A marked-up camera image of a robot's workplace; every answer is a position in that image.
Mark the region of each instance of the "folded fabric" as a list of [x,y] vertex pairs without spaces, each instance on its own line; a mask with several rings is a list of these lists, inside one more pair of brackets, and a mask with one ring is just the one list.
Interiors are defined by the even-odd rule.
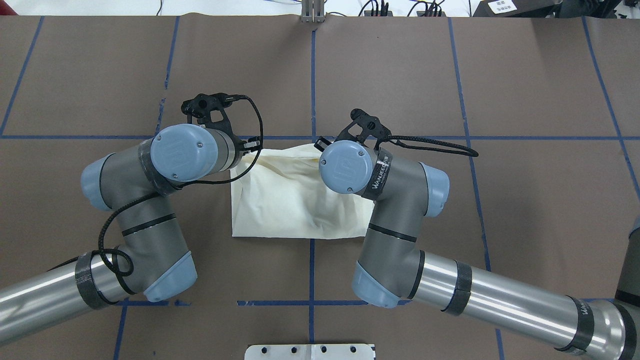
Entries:
[[[314,239],[364,236],[373,201],[327,188],[318,171],[320,154],[313,144],[262,150],[251,171],[231,183],[232,235]],[[245,156],[231,169],[231,176],[242,173],[252,161],[253,156]]]

